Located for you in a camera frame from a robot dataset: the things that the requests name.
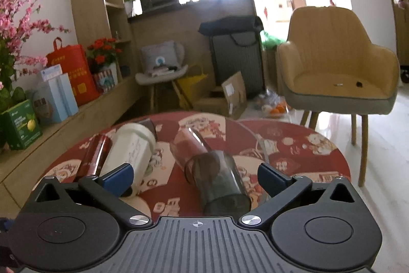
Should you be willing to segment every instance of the marble floor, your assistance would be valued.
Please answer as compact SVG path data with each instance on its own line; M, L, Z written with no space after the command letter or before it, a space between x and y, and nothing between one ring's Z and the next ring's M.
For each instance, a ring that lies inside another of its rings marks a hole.
M241 118L261 117L251 103ZM302 111L281 119L299 124ZM409 84L399 88L391 114L369 116L369 150L365 185L358 188L361 126L357 118L357 145L351 145L349 115L323 112L316 131L343 153L352 184L382 231L383 241L373 269L377 273L409 272Z

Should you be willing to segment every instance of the red bag handle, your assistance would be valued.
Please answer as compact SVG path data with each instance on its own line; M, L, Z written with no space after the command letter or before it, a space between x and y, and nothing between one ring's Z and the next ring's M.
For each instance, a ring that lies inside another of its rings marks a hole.
M55 39L54 42L53 42L54 51L57 51L57 50L58 50L58 48L57 48L57 40L61 42L60 49L63 47L63 41L62 41L61 37L56 37L56 39Z

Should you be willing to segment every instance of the yellow leather chair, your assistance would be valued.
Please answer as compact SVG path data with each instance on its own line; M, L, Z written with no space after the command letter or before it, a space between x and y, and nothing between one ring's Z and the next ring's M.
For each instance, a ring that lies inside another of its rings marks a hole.
M396 100L399 62L387 48L373 45L356 14L345 8L304 7L291 17L288 42L277 58L286 101L312 111L315 129L322 111L352 115L352 144L356 115L362 117L362 152L358 185L365 181L368 115L389 114Z

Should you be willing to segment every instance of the pillow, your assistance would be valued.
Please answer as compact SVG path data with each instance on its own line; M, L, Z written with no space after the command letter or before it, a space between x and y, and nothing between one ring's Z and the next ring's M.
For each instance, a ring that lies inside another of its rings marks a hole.
M155 66L166 65L180 68L177 61L175 42L167 41L160 45L152 45L141 48L142 60L145 65L145 73L152 71Z

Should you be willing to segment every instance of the round table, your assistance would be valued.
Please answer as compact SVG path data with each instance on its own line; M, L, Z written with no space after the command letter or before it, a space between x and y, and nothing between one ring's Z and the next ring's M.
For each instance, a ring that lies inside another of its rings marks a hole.
M122 200L154 221L159 216L202 216L199 192L185 180L169 148L181 128L195 128L212 149L224 150L234 157L252 209L267 197L257 182L257 168L262 162L269 162L289 176L306 175L314 182L330 182L339 175L350 179L348 164L337 147L305 127L269 119L233 121L197 112L170 112L149 118L156 126L156 150L139 195ZM111 137L121 125L102 133ZM60 182L72 182L90 141L88 138L69 149L42 177L54 175Z

